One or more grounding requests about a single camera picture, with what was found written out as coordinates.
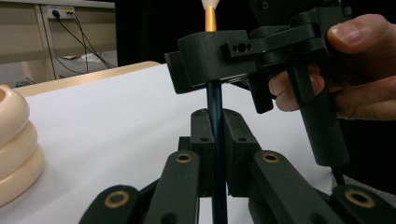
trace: white bristles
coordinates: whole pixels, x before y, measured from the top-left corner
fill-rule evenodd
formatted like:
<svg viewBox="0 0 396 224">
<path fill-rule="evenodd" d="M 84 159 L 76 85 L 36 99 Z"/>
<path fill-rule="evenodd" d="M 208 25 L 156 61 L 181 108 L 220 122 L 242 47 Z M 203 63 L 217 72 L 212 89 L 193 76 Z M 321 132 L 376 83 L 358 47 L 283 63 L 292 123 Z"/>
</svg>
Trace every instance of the white bristles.
<svg viewBox="0 0 396 224">
<path fill-rule="evenodd" d="M 204 5 L 204 9 L 209 7 L 216 8 L 218 6 L 219 0 L 202 0 L 202 4 Z"/>
</svg>

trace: cream-colored ring toy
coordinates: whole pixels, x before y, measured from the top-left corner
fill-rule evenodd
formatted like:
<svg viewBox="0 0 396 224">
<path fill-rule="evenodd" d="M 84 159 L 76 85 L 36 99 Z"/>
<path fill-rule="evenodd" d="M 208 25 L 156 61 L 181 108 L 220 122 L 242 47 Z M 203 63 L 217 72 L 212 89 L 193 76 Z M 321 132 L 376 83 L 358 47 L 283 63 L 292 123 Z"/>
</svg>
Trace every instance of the cream-colored ring toy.
<svg viewBox="0 0 396 224">
<path fill-rule="evenodd" d="M 26 191 L 44 167 L 44 152 L 36 145 L 32 155 L 16 170 L 0 179 L 0 206 L 11 202 Z"/>
<path fill-rule="evenodd" d="M 28 121 L 15 137 L 0 146 L 0 178 L 23 164 L 32 154 L 36 144 L 35 125 Z"/>
<path fill-rule="evenodd" d="M 22 95 L 0 86 L 0 146 L 22 130 L 29 113 L 29 105 Z"/>
</svg>

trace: white table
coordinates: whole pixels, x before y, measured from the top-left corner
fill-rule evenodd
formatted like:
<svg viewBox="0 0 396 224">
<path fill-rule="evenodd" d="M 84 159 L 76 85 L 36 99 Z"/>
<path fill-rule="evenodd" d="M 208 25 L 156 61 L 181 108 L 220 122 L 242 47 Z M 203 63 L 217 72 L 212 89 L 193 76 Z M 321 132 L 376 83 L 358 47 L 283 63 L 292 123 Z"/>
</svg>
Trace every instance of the white table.
<svg viewBox="0 0 396 224">
<path fill-rule="evenodd" d="M 249 91 L 222 86 L 223 107 L 245 118 L 263 149 L 286 156 L 316 189 L 330 193 L 331 170 L 316 165 L 299 112 L 259 115 Z M 165 64 L 26 97 L 46 164 L 41 176 L 0 208 L 0 223 L 78 223 L 104 189 L 142 189 L 160 177 L 205 90 L 177 95 Z M 248 200 L 228 197 L 230 224 L 252 223 Z M 212 223 L 201 199 L 200 223 Z"/>
</svg>

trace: power outlet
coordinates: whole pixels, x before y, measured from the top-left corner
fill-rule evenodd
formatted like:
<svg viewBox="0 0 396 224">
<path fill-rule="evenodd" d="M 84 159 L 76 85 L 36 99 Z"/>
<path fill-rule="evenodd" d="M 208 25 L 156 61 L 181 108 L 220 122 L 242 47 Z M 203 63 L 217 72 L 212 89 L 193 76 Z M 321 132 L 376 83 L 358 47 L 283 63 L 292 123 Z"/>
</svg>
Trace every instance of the power outlet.
<svg viewBox="0 0 396 224">
<path fill-rule="evenodd" d="M 73 17 L 67 13 L 75 13 L 74 7 L 47 6 L 47 14 L 49 16 L 49 19 L 56 19 L 55 16 L 52 14 L 53 11 L 59 12 L 59 19 L 73 19 Z"/>
</svg>

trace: gold ferrule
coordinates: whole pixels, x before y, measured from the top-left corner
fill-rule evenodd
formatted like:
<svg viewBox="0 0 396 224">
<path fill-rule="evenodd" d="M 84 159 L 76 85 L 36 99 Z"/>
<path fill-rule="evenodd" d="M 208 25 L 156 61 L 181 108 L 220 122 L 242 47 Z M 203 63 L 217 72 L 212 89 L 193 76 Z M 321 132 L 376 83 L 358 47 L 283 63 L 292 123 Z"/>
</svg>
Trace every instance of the gold ferrule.
<svg viewBox="0 0 396 224">
<path fill-rule="evenodd" d="M 218 27 L 216 25 L 216 13 L 215 13 L 215 9 L 213 7 L 208 7 L 205 11 L 205 15 L 206 15 L 206 28 L 205 30 L 207 32 L 214 32 L 218 30 Z"/>
</svg>

